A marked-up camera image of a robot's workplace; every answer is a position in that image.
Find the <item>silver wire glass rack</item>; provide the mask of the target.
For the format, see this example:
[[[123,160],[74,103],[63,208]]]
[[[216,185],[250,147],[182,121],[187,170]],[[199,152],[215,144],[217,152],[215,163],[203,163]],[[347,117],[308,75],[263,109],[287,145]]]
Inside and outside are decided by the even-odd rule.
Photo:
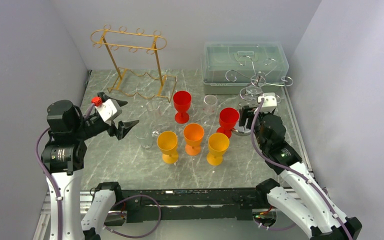
[[[270,65],[273,65],[274,67],[269,71],[269,73],[264,73],[263,71],[257,71],[256,68],[255,68],[255,63],[254,63],[254,60],[249,56],[249,55],[241,55],[239,57],[239,60],[238,60],[238,63],[240,66],[246,66],[247,64],[247,60],[248,59],[250,61],[250,64],[251,64],[251,67],[252,67],[252,71],[253,71],[253,76],[246,76],[245,74],[239,72],[238,70],[234,70],[234,69],[230,69],[230,70],[227,70],[225,72],[225,79],[228,81],[228,82],[237,82],[237,76],[240,75],[242,77],[245,77],[246,79],[249,79],[249,83],[246,84],[246,86],[244,88],[242,88],[240,91],[239,91],[239,97],[243,100],[242,102],[240,102],[238,105],[237,105],[237,110],[239,110],[239,108],[241,106],[244,106],[244,105],[249,105],[250,102],[252,101],[256,101],[257,102],[257,99],[253,99],[251,96],[249,96],[246,92],[246,87],[249,86],[249,85],[254,85],[254,86],[259,86],[261,87],[264,87],[264,86],[275,86],[275,87],[290,87],[293,85],[293,79],[289,76],[282,76],[280,78],[280,83],[269,83],[267,82],[267,76],[277,68],[277,61],[273,58],[267,58],[265,61],[264,61],[264,65],[265,66],[270,66]],[[277,103],[280,103],[281,100],[280,100],[280,97],[276,95],[276,99],[277,99]],[[238,122],[236,123],[235,127],[231,130],[233,134],[235,135],[238,135],[238,136],[248,136],[251,134],[250,130],[249,129],[246,129],[241,126],[238,125]]]

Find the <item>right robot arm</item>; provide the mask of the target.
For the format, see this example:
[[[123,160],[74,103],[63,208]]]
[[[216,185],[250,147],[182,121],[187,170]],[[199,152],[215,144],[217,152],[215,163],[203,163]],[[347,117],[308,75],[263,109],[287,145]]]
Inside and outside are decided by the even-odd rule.
[[[239,125],[250,130],[251,142],[266,164],[299,196],[292,197],[279,182],[269,178],[255,189],[256,203],[282,211],[310,240],[355,240],[362,223],[348,217],[311,176],[298,152],[285,140],[286,128],[273,111],[243,106]]]

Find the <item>clear ribbed wine glass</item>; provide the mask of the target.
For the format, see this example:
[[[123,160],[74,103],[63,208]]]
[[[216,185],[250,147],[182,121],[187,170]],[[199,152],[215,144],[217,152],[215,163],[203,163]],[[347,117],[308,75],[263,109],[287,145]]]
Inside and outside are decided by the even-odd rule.
[[[245,88],[246,93],[251,96],[253,99],[257,99],[263,94],[261,87],[255,85],[249,85]]]

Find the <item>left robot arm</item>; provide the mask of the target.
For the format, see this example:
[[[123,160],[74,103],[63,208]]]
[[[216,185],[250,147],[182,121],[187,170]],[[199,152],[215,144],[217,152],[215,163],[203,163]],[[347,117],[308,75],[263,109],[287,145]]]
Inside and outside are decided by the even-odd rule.
[[[102,182],[95,188],[91,206],[81,215],[81,181],[84,173],[86,140],[107,132],[123,139],[137,121],[114,120],[127,102],[99,92],[86,113],[70,100],[56,101],[47,108],[45,133],[49,139],[36,157],[46,175],[50,193],[52,240],[99,240],[110,210],[124,203],[121,186],[116,181]]]

